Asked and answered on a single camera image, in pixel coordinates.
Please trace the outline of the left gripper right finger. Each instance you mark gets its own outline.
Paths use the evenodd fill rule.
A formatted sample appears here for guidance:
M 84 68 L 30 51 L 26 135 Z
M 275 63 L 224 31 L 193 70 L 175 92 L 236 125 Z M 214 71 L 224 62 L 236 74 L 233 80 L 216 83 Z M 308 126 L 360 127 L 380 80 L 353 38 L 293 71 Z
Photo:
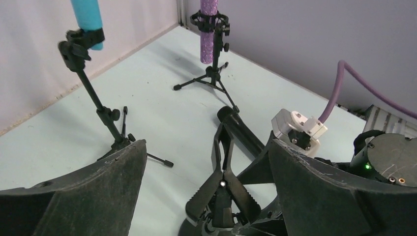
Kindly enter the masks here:
M 355 176 L 280 140 L 268 156 L 288 235 L 416 235 L 416 188 Z

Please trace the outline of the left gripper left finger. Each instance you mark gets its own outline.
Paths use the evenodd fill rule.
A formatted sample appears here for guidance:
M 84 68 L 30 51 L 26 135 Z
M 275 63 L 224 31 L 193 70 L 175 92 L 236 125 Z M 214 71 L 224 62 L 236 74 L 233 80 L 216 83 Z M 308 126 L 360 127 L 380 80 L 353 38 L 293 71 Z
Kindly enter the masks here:
M 147 163 L 146 141 L 31 188 L 0 193 L 3 236 L 126 236 Z

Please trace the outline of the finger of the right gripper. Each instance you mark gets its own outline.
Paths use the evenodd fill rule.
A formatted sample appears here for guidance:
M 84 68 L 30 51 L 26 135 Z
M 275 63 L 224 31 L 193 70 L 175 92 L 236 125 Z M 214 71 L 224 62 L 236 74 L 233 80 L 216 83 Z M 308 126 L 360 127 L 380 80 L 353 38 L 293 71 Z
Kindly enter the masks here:
M 261 211 L 256 221 L 245 225 L 239 223 L 231 230 L 231 233 L 236 236 L 287 236 L 288 233 L 279 204 L 279 197 L 276 196 Z
M 270 132 L 267 144 L 264 145 L 252 132 L 238 133 L 236 138 L 255 158 L 240 174 L 238 180 L 242 184 L 264 184 L 274 183 L 268 151 L 271 141 L 274 138 L 273 131 Z

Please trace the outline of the black microphone orange end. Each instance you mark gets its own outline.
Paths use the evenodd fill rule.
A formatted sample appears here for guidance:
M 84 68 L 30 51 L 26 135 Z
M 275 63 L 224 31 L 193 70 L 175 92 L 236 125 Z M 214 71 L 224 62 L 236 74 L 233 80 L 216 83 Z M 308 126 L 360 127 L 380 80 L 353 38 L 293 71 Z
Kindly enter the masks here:
M 217 118 L 221 123 L 229 127 L 232 134 L 246 148 L 249 153 L 249 159 L 252 161 L 255 160 L 265 145 L 244 123 L 238 112 L 229 106 L 224 106 L 217 112 Z

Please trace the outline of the tripod shock mount stand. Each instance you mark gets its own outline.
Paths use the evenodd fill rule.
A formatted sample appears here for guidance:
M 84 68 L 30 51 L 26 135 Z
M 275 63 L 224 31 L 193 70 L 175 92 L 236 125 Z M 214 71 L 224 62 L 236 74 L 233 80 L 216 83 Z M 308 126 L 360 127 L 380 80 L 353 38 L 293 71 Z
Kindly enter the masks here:
M 219 12 L 216 12 L 214 15 L 208 15 L 199 10 L 197 13 L 191 15 L 190 21 L 191 24 L 198 27 L 201 33 L 208 33 L 213 35 L 210 42 L 212 48 L 210 49 L 207 44 L 205 44 L 203 49 L 203 56 L 209 60 L 210 66 L 205 69 L 204 75 L 193 78 L 183 84 L 177 84 L 173 86 L 173 90 L 180 90 L 183 87 L 195 82 L 207 85 L 226 94 L 233 110 L 238 113 L 239 108 L 234 103 L 223 83 L 221 82 L 220 73 L 223 69 L 228 67 L 229 63 L 225 62 L 222 66 L 219 65 L 219 57 L 221 52 L 229 51 L 229 43 L 223 42 L 223 37 L 230 35 L 229 18 Z

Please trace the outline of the small tripod clip stand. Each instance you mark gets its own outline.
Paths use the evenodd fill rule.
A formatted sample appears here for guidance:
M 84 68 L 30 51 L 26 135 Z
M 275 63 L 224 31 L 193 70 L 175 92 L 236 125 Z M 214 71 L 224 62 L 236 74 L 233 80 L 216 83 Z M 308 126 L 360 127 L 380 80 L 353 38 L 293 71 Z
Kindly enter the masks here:
M 122 129 L 121 131 L 118 131 L 114 122 L 119 120 L 120 110 L 112 110 L 105 107 L 101 103 L 84 71 L 85 61 L 91 60 L 88 50 L 92 49 L 93 46 L 98 43 L 102 43 L 104 40 L 105 36 L 103 29 L 96 29 L 92 31 L 77 29 L 67 31 L 66 40 L 58 43 L 58 49 L 66 67 L 78 75 L 94 105 L 96 106 L 97 115 L 114 138 L 114 143 L 111 145 L 111 149 L 102 157 L 98 158 L 97 161 L 124 149 L 136 141 L 135 137 L 131 133 L 126 134 L 126 117 L 128 114 L 128 107 L 124 106 L 123 108 Z

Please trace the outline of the purple glitter microphone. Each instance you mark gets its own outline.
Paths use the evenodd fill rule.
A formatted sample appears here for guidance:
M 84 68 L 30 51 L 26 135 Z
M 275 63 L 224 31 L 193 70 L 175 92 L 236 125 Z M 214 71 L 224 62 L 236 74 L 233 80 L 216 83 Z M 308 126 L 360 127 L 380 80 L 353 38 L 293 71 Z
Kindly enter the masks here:
M 218 0 L 201 0 L 200 12 L 206 16 L 217 14 Z M 213 38 L 214 32 L 200 33 L 200 61 L 203 64 L 210 64 L 213 61 Z

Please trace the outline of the blue microphone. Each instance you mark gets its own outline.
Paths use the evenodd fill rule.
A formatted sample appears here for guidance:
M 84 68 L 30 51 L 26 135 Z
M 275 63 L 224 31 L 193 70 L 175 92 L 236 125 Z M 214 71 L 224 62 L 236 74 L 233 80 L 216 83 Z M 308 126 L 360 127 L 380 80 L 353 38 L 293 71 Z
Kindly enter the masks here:
M 86 32 L 98 33 L 98 40 L 92 50 L 103 49 L 104 31 L 98 0 L 71 0 L 77 24 Z

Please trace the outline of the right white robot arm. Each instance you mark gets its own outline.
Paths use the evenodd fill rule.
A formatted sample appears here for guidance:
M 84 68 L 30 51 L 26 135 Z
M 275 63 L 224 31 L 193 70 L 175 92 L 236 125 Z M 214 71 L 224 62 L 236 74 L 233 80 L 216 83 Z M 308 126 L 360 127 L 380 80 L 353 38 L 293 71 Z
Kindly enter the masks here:
M 417 141 L 375 131 L 356 138 L 349 163 L 313 158 L 325 131 L 315 118 L 282 109 L 243 184 L 273 182 L 290 236 L 414 236 Z

